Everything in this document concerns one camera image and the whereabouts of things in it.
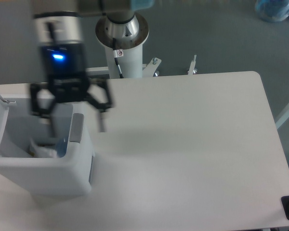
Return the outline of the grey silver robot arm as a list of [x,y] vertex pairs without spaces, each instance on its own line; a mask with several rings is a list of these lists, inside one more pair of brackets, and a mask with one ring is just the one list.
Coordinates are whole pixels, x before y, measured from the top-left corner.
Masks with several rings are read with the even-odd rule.
[[87,102],[102,120],[114,106],[108,80],[89,75],[80,24],[83,17],[99,16],[95,34],[105,49],[110,78],[153,76],[155,68],[143,63],[149,26],[139,13],[153,5],[152,0],[33,0],[46,82],[29,87],[32,115],[52,123],[57,104]]

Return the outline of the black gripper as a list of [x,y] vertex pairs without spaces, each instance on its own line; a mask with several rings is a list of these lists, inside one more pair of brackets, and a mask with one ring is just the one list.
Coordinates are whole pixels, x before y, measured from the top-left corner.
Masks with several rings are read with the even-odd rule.
[[[41,46],[39,51],[45,68],[47,83],[29,84],[31,114],[45,119],[49,125],[50,137],[57,137],[53,122],[53,111],[57,103],[86,101],[98,111],[99,132],[106,132],[105,113],[114,107],[108,79],[89,78],[86,75],[86,57],[82,43]],[[104,90],[106,101],[99,102],[88,91],[89,86],[97,86]],[[38,93],[49,91],[54,98],[48,107],[39,104]]]

